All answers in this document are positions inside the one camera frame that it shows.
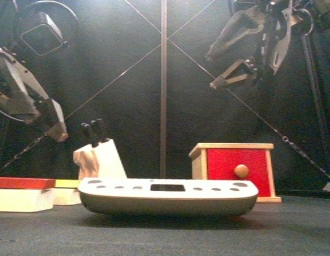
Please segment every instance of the red drawer box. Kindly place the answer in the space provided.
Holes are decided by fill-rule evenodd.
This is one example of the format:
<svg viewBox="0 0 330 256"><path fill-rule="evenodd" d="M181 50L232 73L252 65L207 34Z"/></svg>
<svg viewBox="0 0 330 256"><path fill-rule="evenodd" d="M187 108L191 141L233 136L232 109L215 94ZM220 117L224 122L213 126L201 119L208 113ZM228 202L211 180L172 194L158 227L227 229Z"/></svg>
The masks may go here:
<svg viewBox="0 0 330 256"><path fill-rule="evenodd" d="M281 202L275 194L269 150L265 143L199 143L189 153L192 179L249 180L259 189L257 202Z"/></svg>

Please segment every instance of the black backdrop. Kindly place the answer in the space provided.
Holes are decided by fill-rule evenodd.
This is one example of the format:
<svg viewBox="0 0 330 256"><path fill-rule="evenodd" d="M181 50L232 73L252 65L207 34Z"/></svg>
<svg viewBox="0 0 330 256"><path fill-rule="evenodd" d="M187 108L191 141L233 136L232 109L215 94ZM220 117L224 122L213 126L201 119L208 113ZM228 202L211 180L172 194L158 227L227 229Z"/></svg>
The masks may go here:
<svg viewBox="0 0 330 256"><path fill-rule="evenodd" d="M17 3L22 7L29 1ZM80 20L74 42L65 50L44 57L26 49L18 52L50 97L62 106L69 139L56 143L45 138L1 175L76 178L78 167L72 162L72 152L86 143L80 124L102 118L128 177L158 177L161 57L167 57L167 178L191 177L188 153L196 143L257 142L275 144L277 189L324 186L324 175L229 92L208 87L212 78L201 67L216 77L245 54L244 46L217 63L204 59L229 19L227 1L168 1L167 56L160 51L160 0L61 3L72 8ZM12 17L12 3L1 1L0 46L10 45ZM320 55L324 49L319 47L317 51ZM323 77L330 81L327 57L320 60ZM231 90L330 170L299 37L292 39L287 59L269 83L263 88L237 84ZM330 125L330 83L323 84L323 91ZM0 167L38 136L32 127L0 116Z"/></svg>

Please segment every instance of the metal pole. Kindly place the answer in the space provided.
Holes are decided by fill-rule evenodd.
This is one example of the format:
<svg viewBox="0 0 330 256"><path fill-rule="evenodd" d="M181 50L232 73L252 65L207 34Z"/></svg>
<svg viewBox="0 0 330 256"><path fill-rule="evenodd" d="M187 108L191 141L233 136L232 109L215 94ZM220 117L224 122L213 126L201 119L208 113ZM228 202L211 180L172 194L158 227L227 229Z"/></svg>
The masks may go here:
<svg viewBox="0 0 330 256"><path fill-rule="evenodd" d="M161 0L161 102L160 102L160 178L167 177L167 72L168 72L168 3Z"/></svg>
<svg viewBox="0 0 330 256"><path fill-rule="evenodd" d="M301 43L303 43L304 56L307 61L313 104L315 104L316 115L317 115L317 124L319 124L319 130L320 130L320 139L321 139L321 145L323 145L324 158L328 165L327 167L330 168L330 131L328 131L328 126L325 122L324 108L321 104L319 76L316 72L315 58L312 54L312 44L311 44L308 35L301 36Z"/></svg>

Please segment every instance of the wooden knob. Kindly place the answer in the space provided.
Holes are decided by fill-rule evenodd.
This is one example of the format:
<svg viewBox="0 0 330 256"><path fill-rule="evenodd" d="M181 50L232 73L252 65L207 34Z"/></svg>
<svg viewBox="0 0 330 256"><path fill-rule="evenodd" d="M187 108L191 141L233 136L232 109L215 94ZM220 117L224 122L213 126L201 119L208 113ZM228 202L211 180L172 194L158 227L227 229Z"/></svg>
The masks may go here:
<svg viewBox="0 0 330 256"><path fill-rule="evenodd" d="M249 169L244 164L239 164L233 169L233 173L237 178L245 179L249 174Z"/></svg>

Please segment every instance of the table surface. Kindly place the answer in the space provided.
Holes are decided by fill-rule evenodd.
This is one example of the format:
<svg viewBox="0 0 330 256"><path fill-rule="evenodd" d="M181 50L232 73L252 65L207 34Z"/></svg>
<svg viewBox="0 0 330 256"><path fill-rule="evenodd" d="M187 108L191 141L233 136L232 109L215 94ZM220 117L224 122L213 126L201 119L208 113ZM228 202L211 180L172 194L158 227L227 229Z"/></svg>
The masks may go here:
<svg viewBox="0 0 330 256"><path fill-rule="evenodd" d="M283 196L240 217L0 212L0 255L330 255L330 199Z"/></svg>

